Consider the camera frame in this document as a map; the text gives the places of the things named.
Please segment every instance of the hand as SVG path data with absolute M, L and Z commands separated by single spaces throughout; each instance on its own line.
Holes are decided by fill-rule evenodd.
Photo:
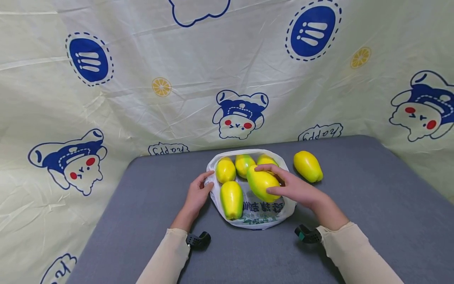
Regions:
M 214 183 L 210 182 L 207 186 L 203 185 L 203 182 L 207 177 L 214 174 L 213 170 L 200 174 L 190 185 L 188 190 L 188 196 L 183 208 L 188 212 L 198 215 L 198 212 L 205 204 L 208 194 L 213 189 Z
M 255 168 L 255 171 L 262 170 L 273 172 L 283 184 L 268 188 L 266 192 L 269 194 L 286 196 L 309 209 L 312 209 L 315 202 L 327 198 L 320 190 L 274 164 L 262 164 Z
M 282 195 L 301 203 L 316 215 L 318 222 L 330 230 L 338 230 L 349 222 L 336 203 L 325 193 L 316 189 L 288 171 L 275 164 L 262 164 L 255 171 L 267 170 L 278 176 L 283 186 L 274 186 L 266 189 L 267 193 Z
M 203 186 L 205 179 L 212 174 L 214 174 L 214 171 L 212 170 L 203 173 L 191 182 L 186 202 L 170 226 L 171 229 L 182 229 L 189 233 L 192 224 L 198 217 L 200 209 L 207 200 L 208 194 L 213 189 L 213 182 L 210 182 L 207 186 Z

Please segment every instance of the wrist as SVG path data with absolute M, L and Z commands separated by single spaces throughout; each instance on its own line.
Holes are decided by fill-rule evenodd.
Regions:
M 184 205 L 178 214 L 193 222 L 195 219 L 197 219 L 199 211 L 199 209 Z
M 349 220 L 331 197 L 326 194 L 323 195 L 323 197 L 317 199 L 312 204 L 311 210 L 314 212 L 320 225 L 336 231 L 347 224 Z

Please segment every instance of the black wrist device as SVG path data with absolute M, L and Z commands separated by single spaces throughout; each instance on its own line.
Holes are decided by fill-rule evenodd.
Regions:
M 320 232 L 317 229 L 311 231 L 303 224 L 295 229 L 295 234 L 301 242 L 306 244 L 317 244 L 321 242 Z
M 211 236 L 207 232 L 203 232 L 200 236 L 188 233 L 186 237 L 186 243 L 190 248 L 203 249 L 210 244 Z

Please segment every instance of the dashed circle outline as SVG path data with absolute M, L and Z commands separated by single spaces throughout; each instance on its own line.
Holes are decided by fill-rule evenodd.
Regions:
M 109 67 L 111 69 L 111 76 L 109 79 L 105 80 L 105 81 L 102 81 L 100 83 L 96 83 L 96 84 L 91 84 L 91 83 L 87 83 L 85 82 L 85 78 L 83 78 L 83 76 L 79 73 L 79 70 L 77 70 L 77 68 L 73 65 L 73 59 L 70 57 L 69 55 L 69 50 L 68 50 L 68 40 L 71 38 L 71 36 L 73 35 L 89 35 L 89 36 L 92 36 L 94 39 L 95 39 L 95 42 L 96 43 L 101 43 L 102 45 L 101 48 L 104 50 L 104 52 L 106 53 L 106 58 L 107 60 L 109 61 L 109 65 L 111 65 L 112 67 Z M 77 77 L 84 83 L 86 84 L 87 86 L 89 87 L 94 87 L 94 86 L 98 86 L 98 85 L 101 85 L 101 84 L 105 84 L 107 82 L 109 82 L 113 77 L 114 77 L 114 64 L 112 62 L 112 56 L 110 56 L 110 51 L 109 51 L 109 47 L 106 46 L 106 44 L 104 43 L 103 40 L 100 40 L 97 36 L 94 36 L 94 35 L 91 35 L 90 33 L 87 33 L 87 32 L 83 32 L 83 33 L 80 33 L 80 32 L 74 32 L 73 34 L 69 34 L 68 37 L 66 38 L 66 40 L 64 41 L 65 44 L 64 44 L 64 48 L 66 49 L 66 56 L 68 57 L 69 59 L 69 64 L 71 65 L 71 67 L 73 68 L 73 71 L 74 73 L 76 73 Z
M 300 14 L 300 12 L 303 11 L 304 9 L 309 8 L 310 6 L 314 5 L 315 3 L 320 3 L 320 2 L 323 2 L 323 1 L 328 1 L 328 2 L 334 3 L 334 6 L 336 6 L 336 7 L 338 8 L 338 10 L 339 10 L 339 15 L 342 15 L 342 8 L 339 7 L 339 4 L 337 4 L 336 2 L 334 2 L 334 0 L 317 0 L 317 1 L 313 1 L 313 2 L 311 2 L 311 3 L 309 3 L 309 4 L 305 5 L 305 6 L 303 6 L 303 7 L 302 7 L 302 8 L 293 16 L 294 18 L 290 21 L 289 28 L 287 28 L 287 32 L 286 32 L 286 37 L 285 37 L 285 48 L 287 49 L 287 53 L 290 55 L 290 57 L 291 57 L 292 59 L 302 60 L 302 61 L 308 62 L 308 61 L 312 61 L 312 60 L 315 60 L 315 59 L 317 59 L 317 58 L 320 58 L 320 57 L 322 57 L 322 55 L 324 55 L 324 54 L 326 53 L 326 50 L 325 50 L 322 54 L 320 54 L 320 52 L 321 52 L 321 51 L 320 51 L 319 53 L 317 53 L 317 54 L 314 55 L 313 57 L 301 57 L 301 58 L 298 58 L 298 57 L 293 56 L 293 55 L 290 54 L 291 52 L 290 52 L 289 47 L 288 47 L 288 45 L 287 45 L 288 37 L 289 37 L 288 33 L 289 33 L 289 31 L 290 31 L 291 25 L 292 25 L 293 22 L 295 21 L 296 16 L 298 16 L 298 15 Z M 334 27 L 337 27 L 337 26 L 341 23 L 341 21 L 342 21 L 342 17 L 340 16 L 340 17 L 339 17 L 339 21 L 338 21 L 337 23 L 335 23 L 335 26 L 334 26 Z M 331 43 L 332 43 L 332 42 L 334 41 L 334 39 L 336 38 L 335 35 L 337 34 L 338 31 L 339 31 L 339 28 L 337 28 L 337 29 L 334 31 L 334 33 L 332 34 L 333 38 L 328 42 L 328 43 L 329 43 L 328 47 L 326 47 L 326 45 L 325 45 L 325 47 L 324 47 L 322 50 L 328 49 L 328 48 L 331 47 Z

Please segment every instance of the green-yellow papaya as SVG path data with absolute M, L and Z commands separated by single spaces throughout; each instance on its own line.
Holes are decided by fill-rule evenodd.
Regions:
M 254 159 L 248 154 L 237 155 L 235 158 L 235 167 L 237 169 L 237 173 L 242 178 L 246 178 L 247 169 L 255 165 Z

